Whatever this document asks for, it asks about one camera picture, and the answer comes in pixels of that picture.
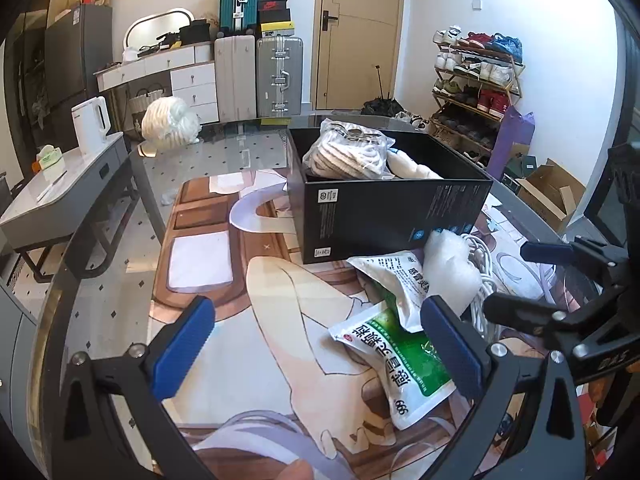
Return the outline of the person's hand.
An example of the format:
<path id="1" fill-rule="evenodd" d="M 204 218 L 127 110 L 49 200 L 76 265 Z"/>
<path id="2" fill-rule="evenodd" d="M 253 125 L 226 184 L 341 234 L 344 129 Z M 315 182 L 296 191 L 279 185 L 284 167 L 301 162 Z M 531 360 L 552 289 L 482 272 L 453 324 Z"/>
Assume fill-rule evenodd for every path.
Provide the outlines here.
<path id="1" fill-rule="evenodd" d="M 306 460 L 296 460 L 284 467 L 276 480 L 314 480 L 314 470 Z"/>

